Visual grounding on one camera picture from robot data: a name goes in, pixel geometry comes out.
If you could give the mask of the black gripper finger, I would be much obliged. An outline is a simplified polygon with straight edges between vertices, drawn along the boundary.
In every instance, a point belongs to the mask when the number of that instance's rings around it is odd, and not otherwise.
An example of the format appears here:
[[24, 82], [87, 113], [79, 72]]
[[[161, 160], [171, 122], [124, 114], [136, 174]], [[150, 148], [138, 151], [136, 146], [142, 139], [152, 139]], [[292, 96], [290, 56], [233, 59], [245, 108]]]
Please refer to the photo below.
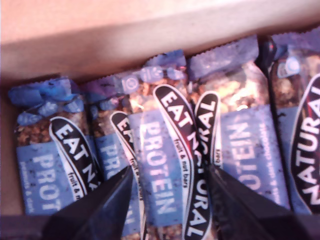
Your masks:
[[213, 216], [224, 240], [318, 240], [319, 215], [297, 214], [209, 166]]
[[122, 169], [97, 189], [53, 214], [43, 240], [119, 240], [131, 199], [133, 171]]

